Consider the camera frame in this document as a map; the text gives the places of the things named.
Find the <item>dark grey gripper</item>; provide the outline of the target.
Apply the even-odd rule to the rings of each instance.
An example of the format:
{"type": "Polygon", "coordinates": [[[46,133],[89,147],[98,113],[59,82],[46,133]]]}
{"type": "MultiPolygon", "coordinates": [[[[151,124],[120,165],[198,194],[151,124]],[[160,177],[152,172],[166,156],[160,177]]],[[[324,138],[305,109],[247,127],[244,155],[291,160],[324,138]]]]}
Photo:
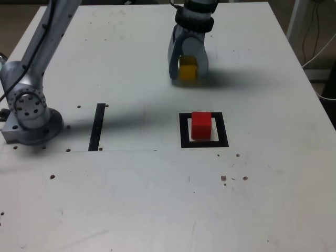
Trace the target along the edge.
{"type": "Polygon", "coordinates": [[[169,75],[172,80],[179,76],[181,55],[184,63],[196,67],[197,78],[207,77],[209,64],[204,39],[204,33],[191,31],[180,25],[174,27],[174,40],[171,37],[168,48],[169,75]]]}

